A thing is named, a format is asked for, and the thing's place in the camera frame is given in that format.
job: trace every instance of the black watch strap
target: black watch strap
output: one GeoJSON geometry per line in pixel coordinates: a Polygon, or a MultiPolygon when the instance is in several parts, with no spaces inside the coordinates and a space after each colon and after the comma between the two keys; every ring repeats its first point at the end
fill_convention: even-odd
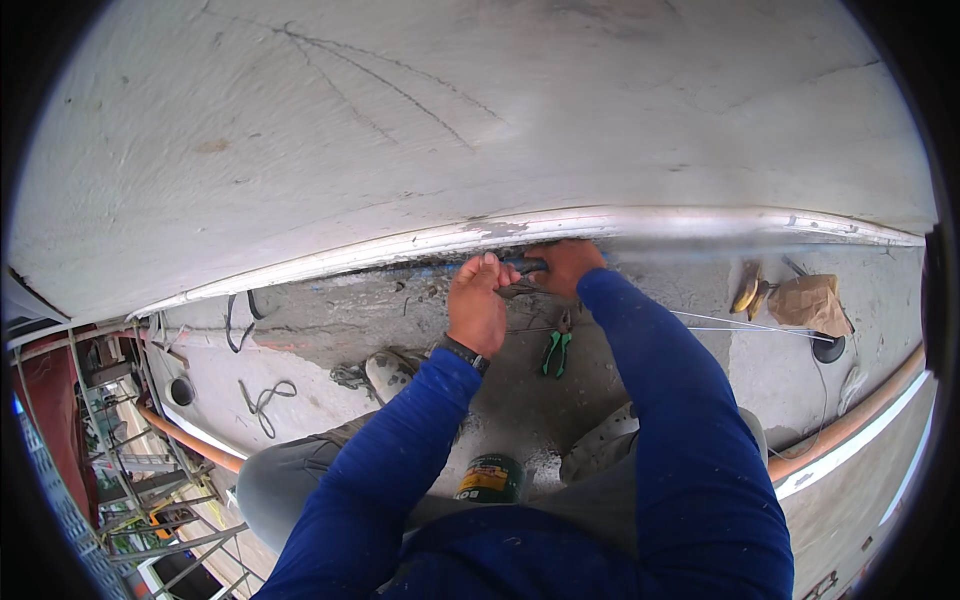
{"type": "Polygon", "coordinates": [[[487,367],[490,366],[490,361],[477,354],[470,348],[467,348],[460,342],[450,338],[448,335],[444,334],[444,338],[437,344],[437,348],[445,348],[450,350],[460,358],[466,360],[471,367],[474,367],[480,376],[482,377],[484,373],[487,372],[487,367]]]}

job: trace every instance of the green-handled pliers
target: green-handled pliers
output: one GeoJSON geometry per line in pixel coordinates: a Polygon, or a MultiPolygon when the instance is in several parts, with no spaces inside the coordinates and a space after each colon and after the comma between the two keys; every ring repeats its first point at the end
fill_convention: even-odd
{"type": "Polygon", "coordinates": [[[543,360],[541,361],[540,369],[544,375],[550,374],[550,361],[554,353],[560,355],[560,366],[557,368],[555,376],[557,379],[560,379],[560,376],[564,374],[564,370],[566,369],[566,345],[573,339],[572,329],[573,325],[570,320],[570,311],[569,309],[565,309],[564,313],[560,316],[560,322],[557,323],[557,329],[550,333],[550,341],[546,345],[546,350],[543,351],[543,360]]]}

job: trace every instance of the hand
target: hand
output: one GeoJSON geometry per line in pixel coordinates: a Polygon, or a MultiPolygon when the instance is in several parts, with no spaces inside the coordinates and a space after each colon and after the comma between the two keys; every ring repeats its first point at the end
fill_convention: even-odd
{"type": "Polygon", "coordinates": [[[542,258],[549,271],[534,271],[530,280],[546,291],[567,298],[577,297],[580,277],[593,269],[606,269],[607,261],[589,240],[561,240],[556,244],[535,246],[524,254],[527,258],[542,258]]]}
{"type": "Polygon", "coordinates": [[[507,334],[507,307],[493,290],[517,281],[520,274],[513,265],[500,264],[492,252],[464,263],[446,299],[450,313],[446,335],[484,358],[496,354],[507,334]]]}

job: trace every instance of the concrete wall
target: concrete wall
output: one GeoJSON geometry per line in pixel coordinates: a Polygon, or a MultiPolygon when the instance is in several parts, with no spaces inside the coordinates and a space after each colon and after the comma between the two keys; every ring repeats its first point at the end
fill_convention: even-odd
{"type": "Polygon", "coordinates": [[[11,264],[77,322],[471,216],[767,204],[923,231],[838,2],[117,2],[50,99],[11,264]]]}

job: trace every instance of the green paint can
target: green paint can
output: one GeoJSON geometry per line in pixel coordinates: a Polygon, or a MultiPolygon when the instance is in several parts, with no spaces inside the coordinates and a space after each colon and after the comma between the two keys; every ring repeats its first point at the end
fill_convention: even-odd
{"type": "Polygon", "coordinates": [[[484,454],[467,466],[454,498],[480,504],[517,504],[527,470],[509,456],[484,454]]]}

